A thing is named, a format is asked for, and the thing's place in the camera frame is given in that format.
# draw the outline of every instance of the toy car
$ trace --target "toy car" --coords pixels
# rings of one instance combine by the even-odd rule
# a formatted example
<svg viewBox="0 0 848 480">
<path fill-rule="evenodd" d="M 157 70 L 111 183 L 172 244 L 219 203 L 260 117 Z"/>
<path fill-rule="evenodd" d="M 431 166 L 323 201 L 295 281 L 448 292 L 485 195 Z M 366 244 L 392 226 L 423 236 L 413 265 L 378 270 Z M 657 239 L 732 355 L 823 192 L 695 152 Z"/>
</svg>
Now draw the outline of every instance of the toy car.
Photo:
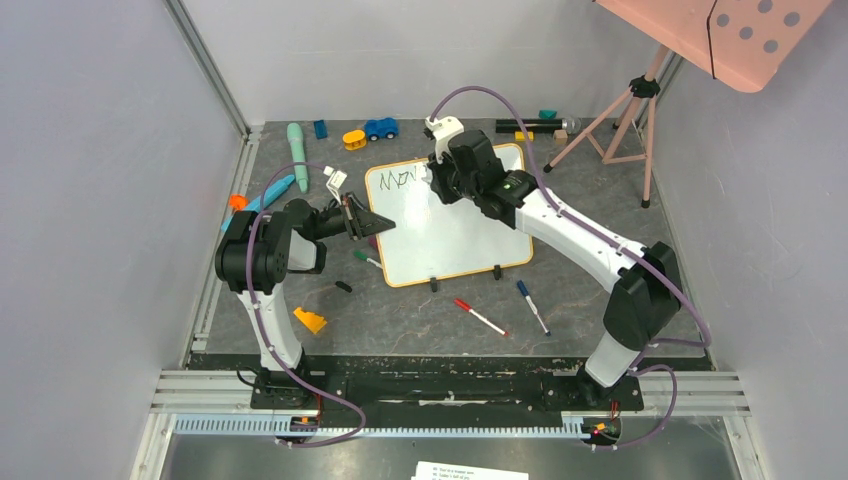
<svg viewBox="0 0 848 480">
<path fill-rule="evenodd" d="M 368 120 L 365 122 L 365 136 L 372 142 L 376 142 L 381 138 L 392 139 L 397 134 L 397 120 L 394 118 L 386 117 L 381 120 Z"/>
</svg>

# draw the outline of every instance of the red marker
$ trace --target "red marker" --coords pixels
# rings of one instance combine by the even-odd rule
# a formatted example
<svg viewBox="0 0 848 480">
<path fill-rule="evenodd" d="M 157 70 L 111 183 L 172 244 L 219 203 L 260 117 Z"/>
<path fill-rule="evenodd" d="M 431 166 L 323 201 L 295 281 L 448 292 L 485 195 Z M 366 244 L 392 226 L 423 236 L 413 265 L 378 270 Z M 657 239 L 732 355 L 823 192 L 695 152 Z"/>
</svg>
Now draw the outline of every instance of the red marker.
<svg viewBox="0 0 848 480">
<path fill-rule="evenodd" d="M 483 315 L 480 315 L 479 313 L 475 312 L 475 311 L 474 311 L 474 309 L 473 309 L 473 308 L 471 308 L 471 306 L 470 306 L 470 305 L 468 305 L 467 303 L 463 302 L 462 300 L 460 300 L 460 299 L 458 299 L 458 298 L 454 298 L 454 299 L 453 299 L 453 303 L 455 303 L 457 307 L 459 307 L 459 308 L 461 308 L 461 309 L 465 310 L 466 312 L 470 313 L 471 315 L 474 315 L 475 317 L 479 318 L 481 322 L 483 322 L 483 323 L 485 323 L 486 325 L 488 325 L 488 326 L 492 327 L 492 328 L 493 328 L 496 332 L 500 333 L 500 334 L 501 334 L 501 335 L 503 335 L 504 337 L 508 337 L 508 336 L 509 336 L 509 333 L 507 333 L 506 331 L 501 330 L 500 328 L 496 327 L 494 323 L 490 322 L 490 321 L 489 321 L 486 317 L 484 317 Z"/>
</svg>

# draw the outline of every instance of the white wall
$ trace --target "white wall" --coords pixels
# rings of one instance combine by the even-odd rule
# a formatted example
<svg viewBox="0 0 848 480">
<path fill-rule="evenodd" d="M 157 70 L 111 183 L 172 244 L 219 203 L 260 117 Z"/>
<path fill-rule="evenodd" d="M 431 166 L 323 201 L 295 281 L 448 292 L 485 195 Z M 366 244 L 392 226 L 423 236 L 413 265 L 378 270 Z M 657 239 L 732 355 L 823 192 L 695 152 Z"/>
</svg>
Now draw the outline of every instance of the white wall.
<svg viewBox="0 0 848 480">
<path fill-rule="evenodd" d="M 845 478 L 845 25 L 834 2 L 757 94 L 687 64 L 659 107 L 663 203 L 775 479 Z"/>
<path fill-rule="evenodd" d="M 601 113 L 656 43 L 589 0 L 185 0 L 248 121 L 421 118 L 494 88 L 521 112 Z M 507 112 L 483 94 L 464 117 Z"/>
<path fill-rule="evenodd" d="M 158 0 L 0 7 L 0 478 L 127 478 L 239 139 Z"/>
</svg>

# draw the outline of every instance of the whiteboard with orange border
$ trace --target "whiteboard with orange border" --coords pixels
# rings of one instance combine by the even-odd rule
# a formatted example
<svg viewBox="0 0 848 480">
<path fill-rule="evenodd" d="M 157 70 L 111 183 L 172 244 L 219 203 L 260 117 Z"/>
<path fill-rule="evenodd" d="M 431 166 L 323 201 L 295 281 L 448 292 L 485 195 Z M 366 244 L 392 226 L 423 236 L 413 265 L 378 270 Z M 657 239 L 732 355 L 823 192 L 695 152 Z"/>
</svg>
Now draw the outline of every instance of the whiteboard with orange border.
<svg viewBox="0 0 848 480">
<path fill-rule="evenodd" d="M 524 170 L 518 145 L 499 145 L 495 153 L 506 170 Z M 471 200 L 442 205 L 423 179 L 426 163 L 393 163 L 365 174 L 371 211 L 397 224 L 377 235 L 386 283 L 405 287 L 433 277 L 490 271 L 495 265 L 523 265 L 533 258 L 529 235 L 486 218 Z"/>
</svg>

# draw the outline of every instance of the floor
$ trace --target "floor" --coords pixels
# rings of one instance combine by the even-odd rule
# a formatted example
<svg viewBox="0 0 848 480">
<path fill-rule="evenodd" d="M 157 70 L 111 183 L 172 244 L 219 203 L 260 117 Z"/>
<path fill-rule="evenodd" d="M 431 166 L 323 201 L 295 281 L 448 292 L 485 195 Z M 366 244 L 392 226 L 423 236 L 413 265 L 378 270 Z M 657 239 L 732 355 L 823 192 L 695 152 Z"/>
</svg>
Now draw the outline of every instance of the floor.
<svg viewBox="0 0 848 480">
<path fill-rule="evenodd" d="M 625 419 L 623 439 L 642 434 L 655 422 Z M 410 478 L 419 461 L 428 461 L 527 473 L 533 480 L 738 479 L 729 445 L 721 419 L 710 417 L 673 418 L 652 441 L 594 454 L 567 439 L 374 438 L 292 451 L 265 437 L 177 435 L 162 478 L 396 480 Z"/>
<path fill-rule="evenodd" d="M 494 120 L 463 120 L 466 129 L 481 129 L 494 144 L 511 143 L 511 134 L 495 134 Z M 315 139 L 312 122 L 302 122 L 307 159 L 343 169 L 348 173 L 344 189 L 354 191 L 364 202 L 364 174 L 376 165 L 426 157 L 433 142 L 421 133 L 423 122 L 400 121 L 400 135 L 393 140 L 369 143 L 349 152 L 341 136 L 362 121 L 327 122 L 329 138 Z M 247 196 L 258 195 L 268 178 L 291 161 L 286 140 L 287 123 L 265 126 L 256 156 Z M 609 125 L 602 125 L 596 137 L 606 145 L 612 137 Z M 540 167 L 559 151 L 549 135 L 535 142 Z M 632 129 L 625 136 L 619 155 L 641 153 Z M 662 199 L 653 189 L 651 207 L 640 207 L 643 164 L 633 162 L 603 165 L 588 142 L 583 142 L 545 179 L 564 201 L 610 230 L 641 243 L 672 243 Z M 294 187 L 274 205 L 303 196 L 321 208 L 331 198 L 314 173 L 307 194 Z M 526 265 L 504 270 L 495 281 L 491 273 L 459 277 L 440 282 L 437 293 L 429 285 L 391 288 L 381 272 L 357 260 L 353 250 L 374 257 L 376 252 L 364 241 L 351 242 L 344 236 L 325 240 L 327 265 L 322 275 L 290 275 L 285 282 L 285 298 L 290 309 L 297 306 L 316 312 L 328 324 L 313 335 L 297 320 L 295 332 L 310 354 L 348 355 L 558 355 L 588 356 L 595 349 L 604 328 L 603 313 L 608 294 L 567 258 L 539 241 Z M 544 336 L 515 287 L 523 280 L 533 295 L 553 335 Z M 347 293 L 334 286 L 342 280 L 353 287 Z M 510 331 L 501 337 L 453 304 L 461 297 Z M 663 336 L 698 339 L 688 312 L 678 313 Z M 214 311 L 207 345 L 208 353 L 258 353 L 257 341 L 244 307 L 235 294 L 222 289 Z M 657 356 L 702 356 L 702 352 L 679 346 L 663 346 Z"/>
</svg>

